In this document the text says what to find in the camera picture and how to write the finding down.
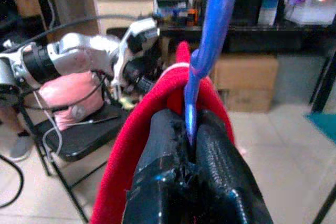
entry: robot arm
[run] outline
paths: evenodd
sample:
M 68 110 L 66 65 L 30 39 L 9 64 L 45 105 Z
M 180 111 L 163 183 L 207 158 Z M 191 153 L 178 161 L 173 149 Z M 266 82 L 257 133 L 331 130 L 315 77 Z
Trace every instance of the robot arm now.
M 46 47 L 27 44 L 12 54 L 0 54 L 0 106 L 18 102 L 27 88 L 71 73 L 100 70 L 113 77 L 113 85 L 126 86 L 126 64 L 153 46 L 159 30 L 153 19 L 131 24 L 120 40 L 115 36 L 85 36 L 69 33 Z

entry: teal mat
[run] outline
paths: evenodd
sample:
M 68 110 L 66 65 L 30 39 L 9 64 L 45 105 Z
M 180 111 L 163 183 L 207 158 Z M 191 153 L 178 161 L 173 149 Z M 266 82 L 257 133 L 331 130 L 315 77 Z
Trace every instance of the teal mat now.
M 312 113 L 306 117 L 336 144 L 336 114 Z

